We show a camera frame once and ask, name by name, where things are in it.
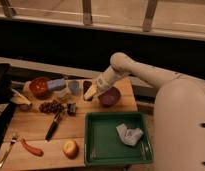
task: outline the small bowl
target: small bowl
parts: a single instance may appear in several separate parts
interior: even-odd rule
[[[47,77],[38,77],[31,81],[29,89],[35,97],[42,99],[50,94],[47,86],[47,81],[49,80]]]
[[[121,97],[120,91],[116,87],[111,87],[109,90],[101,94],[98,99],[102,106],[110,107],[115,105]]]

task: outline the orange carrot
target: orange carrot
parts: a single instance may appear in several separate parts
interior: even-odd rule
[[[43,151],[39,148],[36,147],[32,147],[31,145],[26,143],[26,140],[24,138],[22,138],[20,140],[22,146],[30,153],[36,155],[36,156],[42,156],[43,155]]]

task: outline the green tray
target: green tray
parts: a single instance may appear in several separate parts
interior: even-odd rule
[[[142,138],[135,147],[123,144],[116,126],[139,127]],[[85,164],[111,166],[153,162],[153,151],[143,114],[138,112],[88,113],[85,119]]]

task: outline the table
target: table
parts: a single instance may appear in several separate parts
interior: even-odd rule
[[[96,97],[92,101],[84,101],[82,90],[84,80],[78,81],[80,84],[80,94],[74,96],[68,93],[67,99],[68,103],[76,103],[76,115],[62,116],[58,128],[50,141],[45,140],[45,135],[54,115],[39,112],[38,107],[44,100],[36,99],[28,88],[29,82],[25,84],[23,93],[32,101],[33,107],[27,112],[16,108],[0,149],[0,160],[8,148],[14,132],[18,133],[19,139],[25,138],[28,144],[41,148],[44,151],[44,155],[42,157],[36,157],[27,152],[20,142],[17,142],[6,159],[3,170],[41,170],[85,167],[84,128],[86,113],[138,110],[131,82],[128,78],[124,78],[115,83],[114,86],[120,90],[122,96],[116,105],[109,108],[102,107]],[[51,101],[54,98],[54,95],[52,95],[47,101]],[[79,153],[75,159],[68,159],[62,151],[62,147],[68,139],[74,139],[78,143]]]

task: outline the white napkin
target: white napkin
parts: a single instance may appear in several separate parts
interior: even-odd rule
[[[143,131],[140,128],[127,129],[125,124],[120,124],[116,129],[121,141],[130,146],[135,146],[143,135]]]

